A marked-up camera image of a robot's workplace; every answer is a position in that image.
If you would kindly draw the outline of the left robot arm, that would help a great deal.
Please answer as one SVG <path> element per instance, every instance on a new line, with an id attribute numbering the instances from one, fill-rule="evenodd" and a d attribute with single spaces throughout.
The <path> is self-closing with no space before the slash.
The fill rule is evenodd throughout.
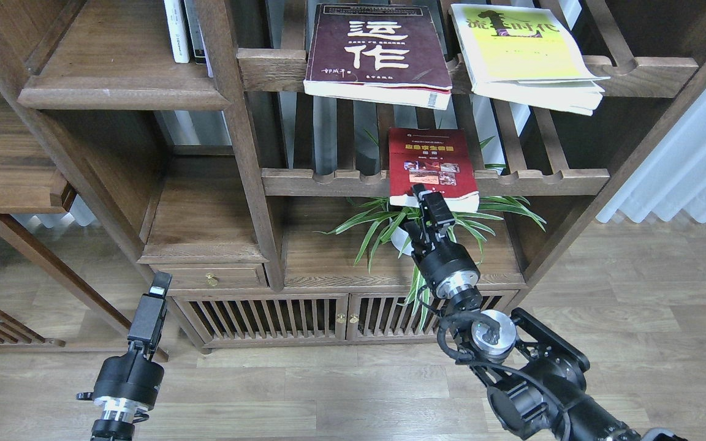
<path id="1" fill-rule="evenodd" d="M 125 355 L 107 358 L 93 391 L 78 393 L 78 400 L 92 400 L 103 407 L 92 427 L 92 440 L 131 440 L 134 425 L 146 421 L 154 408 L 164 368 L 153 361 L 167 312 L 166 294 L 173 276 L 156 273 L 148 293 L 135 311 Z"/>

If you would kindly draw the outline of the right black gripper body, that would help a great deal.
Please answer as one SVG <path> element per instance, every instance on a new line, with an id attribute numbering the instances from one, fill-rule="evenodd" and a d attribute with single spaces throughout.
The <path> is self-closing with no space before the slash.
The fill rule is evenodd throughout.
<path id="1" fill-rule="evenodd" d="M 461 292 L 481 276 L 467 249 L 448 237 L 439 244 L 411 241 L 412 257 L 431 292 Z"/>

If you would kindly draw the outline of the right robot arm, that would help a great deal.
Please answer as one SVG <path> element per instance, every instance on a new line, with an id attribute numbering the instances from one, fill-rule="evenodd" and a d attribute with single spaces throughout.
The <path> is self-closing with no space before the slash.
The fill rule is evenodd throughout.
<path id="1" fill-rule="evenodd" d="M 678 440 L 668 429 L 639 434 L 586 394 L 586 356 L 521 308 L 482 310 L 479 271 L 451 240 L 454 217 L 439 192 L 414 186 L 420 220 L 406 223 L 412 256 L 431 293 L 447 301 L 437 342 L 487 387 L 502 427 L 521 439 L 549 430 L 559 440 Z"/>

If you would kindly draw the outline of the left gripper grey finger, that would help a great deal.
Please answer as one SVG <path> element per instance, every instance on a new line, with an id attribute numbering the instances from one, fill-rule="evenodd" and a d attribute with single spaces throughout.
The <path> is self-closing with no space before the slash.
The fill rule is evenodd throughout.
<path id="1" fill-rule="evenodd" d="M 130 350 L 142 353 L 150 361 L 159 346 L 167 312 L 167 291 L 172 279 L 169 273 L 155 273 L 148 293 L 141 296 L 127 335 Z"/>

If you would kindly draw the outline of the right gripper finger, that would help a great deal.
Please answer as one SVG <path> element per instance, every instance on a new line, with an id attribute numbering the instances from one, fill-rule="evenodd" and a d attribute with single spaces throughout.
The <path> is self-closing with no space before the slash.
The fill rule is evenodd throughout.
<path id="1" fill-rule="evenodd" d="M 406 220 L 403 222 L 403 229 L 408 234 L 410 247 L 412 249 L 410 254 L 424 255 L 426 253 L 426 246 L 423 237 L 422 220 Z"/>
<path id="2" fill-rule="evenodd" d="M 423 236 L 447 236 L 455 218 L 442 194 L 427 190 L 423 184 L 412 185 L 412 190 L 419 203 L 418 224 Z"/>

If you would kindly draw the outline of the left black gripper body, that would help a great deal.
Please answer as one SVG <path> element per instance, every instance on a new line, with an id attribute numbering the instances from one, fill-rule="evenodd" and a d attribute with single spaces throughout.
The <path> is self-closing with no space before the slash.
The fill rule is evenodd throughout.
<path id="1" fill-rule="evenodd" d="M 78 393 L 78 400 L 96 405 L 123 400 L 153 410 L 164 377 L 164 368 L 140 353 L 128 352 L 107 358 L 101 367 L 92 393 Z"/>

